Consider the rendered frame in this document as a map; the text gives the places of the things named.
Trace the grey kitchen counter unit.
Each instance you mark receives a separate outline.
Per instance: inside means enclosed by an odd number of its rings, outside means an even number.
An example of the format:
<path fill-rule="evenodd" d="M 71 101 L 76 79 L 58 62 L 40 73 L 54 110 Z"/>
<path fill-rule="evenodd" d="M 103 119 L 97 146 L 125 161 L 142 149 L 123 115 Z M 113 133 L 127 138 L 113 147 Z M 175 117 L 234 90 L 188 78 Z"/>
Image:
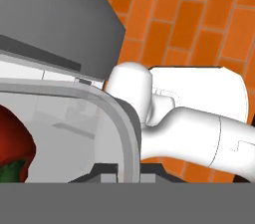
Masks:
<path fill-rule="evenodd" d="M 108 0 L 0 0 L 0 78 L 100 89 L 125 32 Z"/>

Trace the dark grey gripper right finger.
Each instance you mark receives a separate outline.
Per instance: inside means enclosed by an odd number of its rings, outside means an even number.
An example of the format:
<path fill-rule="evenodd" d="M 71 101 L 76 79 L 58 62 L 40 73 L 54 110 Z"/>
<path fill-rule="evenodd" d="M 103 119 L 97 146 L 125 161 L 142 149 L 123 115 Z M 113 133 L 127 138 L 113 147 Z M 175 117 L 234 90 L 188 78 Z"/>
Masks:
<path fill-rule="evenodd" d="M 183 180 L 165 171 L 161 163 L 142 163 L 140 165 L 141 183 L 159 182 L 183 183 Z"/>

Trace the red bell pepper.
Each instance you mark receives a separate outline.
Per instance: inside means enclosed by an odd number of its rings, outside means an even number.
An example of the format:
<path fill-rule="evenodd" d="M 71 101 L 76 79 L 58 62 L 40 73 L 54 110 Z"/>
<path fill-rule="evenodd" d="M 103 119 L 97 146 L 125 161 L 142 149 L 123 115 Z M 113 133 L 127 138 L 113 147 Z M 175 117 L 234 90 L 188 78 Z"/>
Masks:
<path fill-rule="evenodd" d="M 36 155 L 36 144 L 26 126 L 0 105 L 0 183 L 24 182 Z"/>

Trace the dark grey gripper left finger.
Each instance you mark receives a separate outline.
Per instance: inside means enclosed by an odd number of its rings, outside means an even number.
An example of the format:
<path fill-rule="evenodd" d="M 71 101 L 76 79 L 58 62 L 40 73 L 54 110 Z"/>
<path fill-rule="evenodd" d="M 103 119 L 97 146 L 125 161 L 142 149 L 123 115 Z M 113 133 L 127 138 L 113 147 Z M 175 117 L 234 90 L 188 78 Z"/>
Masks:
<path fill-rule="evenodd" d="M 95 163 L 92 170 L 74 180 L 72 183 L 117 183 L 118 166 L 114 163 Z"/>

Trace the white rounded machine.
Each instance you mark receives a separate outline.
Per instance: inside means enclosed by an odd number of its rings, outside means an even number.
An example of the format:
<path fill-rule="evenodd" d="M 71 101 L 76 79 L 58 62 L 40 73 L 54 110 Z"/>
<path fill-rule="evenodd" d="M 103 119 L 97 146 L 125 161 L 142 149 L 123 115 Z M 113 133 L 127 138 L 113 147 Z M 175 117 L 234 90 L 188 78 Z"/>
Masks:
<path fill-rule="evenodd" d="M 172 157 L 255 182 L 255 127 L 242 77 L 220 67 L 114 67 L 106 92 L 141 126 L 140 158 Z"/>

